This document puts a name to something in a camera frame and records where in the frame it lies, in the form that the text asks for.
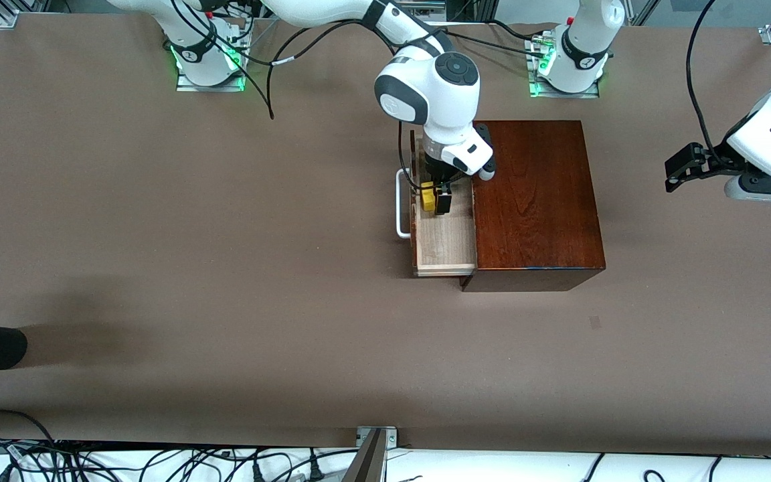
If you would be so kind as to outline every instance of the white handle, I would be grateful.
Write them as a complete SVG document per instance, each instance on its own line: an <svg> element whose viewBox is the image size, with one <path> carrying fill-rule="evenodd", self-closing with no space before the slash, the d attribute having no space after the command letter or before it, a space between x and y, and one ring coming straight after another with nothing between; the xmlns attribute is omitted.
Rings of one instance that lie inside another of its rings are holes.
<svg viewBox="0 0 771 482"><path fill-rule="evenodd" d="M403 232L400 228L400 178L404 176L404 170L398 169L394 177L394 230L401 239L409 239L412 235Z"/></svg>

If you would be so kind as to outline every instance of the wooden box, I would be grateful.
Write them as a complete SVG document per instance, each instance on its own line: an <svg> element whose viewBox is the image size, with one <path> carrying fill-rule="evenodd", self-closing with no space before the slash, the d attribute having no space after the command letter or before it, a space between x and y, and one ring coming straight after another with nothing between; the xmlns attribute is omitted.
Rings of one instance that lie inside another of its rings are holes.
<svg viewBox="0 0 771 482"><path fill-rule="evenodd" d="M418 276L458 276L467 292L566 291L606 268L579 121L478 121L496 156L490 181L454 183L452 211L412 196ZM413 170L423 162L420 139Z"/></svg>

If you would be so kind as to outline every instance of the table surface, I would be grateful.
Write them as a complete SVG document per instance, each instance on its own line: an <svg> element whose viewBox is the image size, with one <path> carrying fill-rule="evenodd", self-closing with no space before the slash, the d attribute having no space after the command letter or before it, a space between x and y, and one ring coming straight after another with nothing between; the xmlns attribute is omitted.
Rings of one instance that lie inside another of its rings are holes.
<svg viewBox="0 0 771 482"><path fill-rule="evenodd" d="M523 58L456 42L478 118L582 120L608 262L568 293L495 294L411 276L376 36L277 68L270 122L251 90L174 92L147 16L21 15L0 31L0 325L33 351L0 408L57 438L340 445L394 424L419 448L771 453L771 204L663 189L699 138L688 35L624 28L599 100L530 98ZM693 68L720 137L771 88L771 47L704 29Z"/></svg>

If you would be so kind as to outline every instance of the yellow object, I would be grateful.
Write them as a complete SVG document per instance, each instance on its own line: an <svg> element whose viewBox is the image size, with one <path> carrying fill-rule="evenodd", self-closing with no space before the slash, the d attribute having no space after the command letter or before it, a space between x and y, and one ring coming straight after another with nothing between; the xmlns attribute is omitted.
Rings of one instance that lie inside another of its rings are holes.
<svg viewBox="0 0 771 482"><path fill-rule="evenodd" d="M422 183L422 210L431 213L436 210L436 195L432 186L432 182Z"/></svg>

